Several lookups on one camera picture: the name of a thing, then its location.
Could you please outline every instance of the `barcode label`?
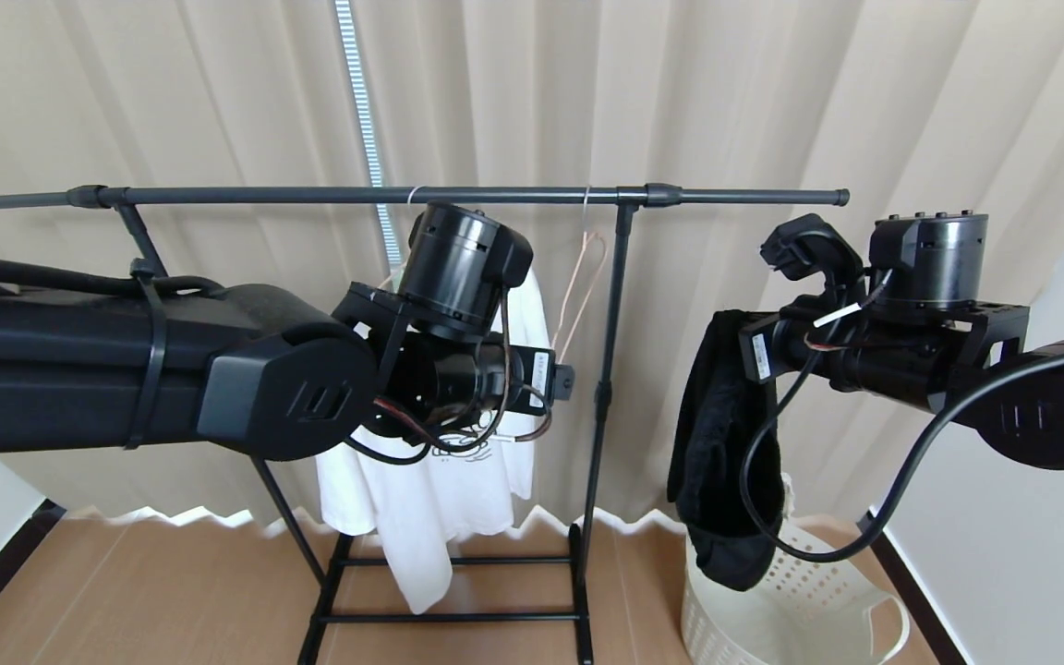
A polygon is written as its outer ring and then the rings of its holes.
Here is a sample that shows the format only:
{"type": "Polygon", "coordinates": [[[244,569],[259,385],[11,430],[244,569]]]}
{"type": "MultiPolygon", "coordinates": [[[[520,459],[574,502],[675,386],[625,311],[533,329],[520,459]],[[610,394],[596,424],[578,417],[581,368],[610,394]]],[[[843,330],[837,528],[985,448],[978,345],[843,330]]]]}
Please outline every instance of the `barcode label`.
{"type": "MultiPolygon", "coordinates": [[[[545,352],[537,352],[535,356],[532,356],[532,387],[536,390],[541,390],[542,395],[548,395],[549,390],[546,388],[549,384],[549,354],[545,352]]],[[[532,409],[541,409],[544,402],[541,401],[541,397],[529,396],[529,404],[532,409]]]]}
{"type": "Polygon", "coordinates": [[[766,337],[754,335],[751,342],[754,346],[754,365],[758,366],[758,380],[763,382],[763,380],[769,379],[769,356],[766,353],[766,337]]]}

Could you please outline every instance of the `curtain fold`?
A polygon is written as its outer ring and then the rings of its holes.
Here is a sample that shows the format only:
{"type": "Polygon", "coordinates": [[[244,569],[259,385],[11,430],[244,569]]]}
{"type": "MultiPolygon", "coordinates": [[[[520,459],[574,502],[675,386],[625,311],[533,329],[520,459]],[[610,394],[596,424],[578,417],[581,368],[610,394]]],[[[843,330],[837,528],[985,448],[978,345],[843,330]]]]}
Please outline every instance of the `curtain fold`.
{"type": "MultiPolygon", "coordinates": [[[[981,296],[1030,303],[1064,248],[1064,1],[375,0],[352,3],[390,185],[848,186],[846,207],[636,215],[599,505],[662,502],[688,365],[718,309],[774,309],[757,253],[816,212],[858,249],[887,214],[991,215],[981,296]]],[[[0,3],[0,193],[106,185],[366,185],[336,18],[317,0],[0,3]]],[[[583,228],[613,209],[484,206],[532,240],[549,327],[583,228]]],[[[409,233],[417,210],[394,206],[409,233]]],[[[267,282],[331,309],[387,273],[370,206],[145,210],[173,272],[267,282]]],[[[0,256],[121,275],[109,214],[0,214],[0,256]]],[[[585,279],[597,268],[586,256],[585,279]]],[[[537,446],[535,493],[579,514],[609,268],[567,362],[575,399],[537,446]]],[[[575,311],[566,315],[573,316],[575,311]]],[[[925,417],[811,382],[781,422],[801,513],[878,502],[925,417]]],[[[206,444],[4,455],[54,500],[106,514],[271,515],[249,463],[206,444]]],[[[277,465],[316,505],[313,463],[277,465]]]]}

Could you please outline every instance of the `brown floor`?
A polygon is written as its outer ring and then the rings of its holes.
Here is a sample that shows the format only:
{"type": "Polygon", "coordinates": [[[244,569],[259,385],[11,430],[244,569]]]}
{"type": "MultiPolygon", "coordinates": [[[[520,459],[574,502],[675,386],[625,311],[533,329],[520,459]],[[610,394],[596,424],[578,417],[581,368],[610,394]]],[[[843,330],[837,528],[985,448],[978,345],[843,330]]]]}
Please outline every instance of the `brown floor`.
{"type": "MultiPolygon", "coordinates": [[[[683,539],[649,525],[632,535],[597,522],[588,571],[595,661],[687,664],[680,639],[683,539]]],[[[819,537],[844,543],[850,527],[825,522],[819,537]]],[[[334,535],[312,533],[321,556],[334,535]]],[[[536,522],[522,541],[505,535],[462,544],[464,554],[564,554],[564,538],[536,522]]],[[[892,589],[875,556],[857,564],[892,589]]],[[[214,521],[110,526],[65,519],[0,595],[1,664],[226,664],[295,662],[316,585],[286,534],[214,521]]],[[[433,612],[553,610],[570,602],[561,565],[467,567],[433,612]]],[[[337,610],[405,609],[385,568],[344,578],[337,610]]],[[[879,644],[892,643],[896,618],[875,616],[879,644]]],[[[576,662],[573,628],[561,622],[342,625],[329,627],[320,664],[369,662],[576,662]]],[[[917,628],[893,661],[936,665],[917,628]]]]}

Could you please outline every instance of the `white plastic basket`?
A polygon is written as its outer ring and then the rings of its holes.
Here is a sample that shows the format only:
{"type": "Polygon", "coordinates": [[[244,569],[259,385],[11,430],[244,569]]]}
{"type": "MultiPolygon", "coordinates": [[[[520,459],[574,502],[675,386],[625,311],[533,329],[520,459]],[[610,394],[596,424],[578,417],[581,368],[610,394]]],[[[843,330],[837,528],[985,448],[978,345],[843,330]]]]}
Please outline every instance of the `white plastic basket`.
{"type": "MultiPolygon", "coordinates": [[[[782,525],[782,539],[807,551],[831,551],[801,528],[782,525]]],[[[697,568],[688,542],[681,627],[693,665],[879,665],[909,639],[909,614],[899,598],[869,582],[852,564],[808,564],[778,551],[754,588],[734,592],[697,568]],[[900,636],[874,653],[874,606],[894,602],[900,636]]]]}

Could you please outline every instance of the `garment rack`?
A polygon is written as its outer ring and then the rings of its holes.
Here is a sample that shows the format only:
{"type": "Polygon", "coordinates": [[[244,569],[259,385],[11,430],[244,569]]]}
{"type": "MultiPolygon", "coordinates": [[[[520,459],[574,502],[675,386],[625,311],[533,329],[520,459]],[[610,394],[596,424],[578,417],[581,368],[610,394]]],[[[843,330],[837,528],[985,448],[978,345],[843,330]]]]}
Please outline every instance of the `garment rack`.
{"type": "Polygon", "coordinates": [[[488,612],[456,614],[334,614],[334,598],[344,570],[359,565],[384,565],[383,559],[351,559],[354,535],[339,535],[326,570],[304,538],[290,504],[273,472],[263,459],[252,459],[257,476],[273,500],[278,513],[303,554],[319,594],[298,656],[299,665],[314,665],[329,624],[459,624],[491,621],[570,621],[578,638],[578,662],[594,664],[591,611],[585,571],[591,550],[594,506],[599,488],[599,468],[605,438],[606,416],[613,399],[613,350],[621,309],[621,289],[627,276],[627,255],[632,219],[639,207],[677,206],[681,203],[754,203],[754,205],[829,205],[848,203],[848,189],[683,189],[677,185],[637,186],[104,186],[82,185],[67,193],[1,195],[0,210],[30,206],[113,207],[134,236],[138,251],[156,277],[166,268],[138,213],[139,205],[189,205],[189,203],[558,203],[559,205],[616,206],[615,246],[610,269],[602,369],[595,388],[594,442],[585,487],[585,509],[580,525],[569,527],[569,555],[564,556],[454,556],[454,565],[568,564],[572,576],[573,605],[556,612],[488,612]]]}

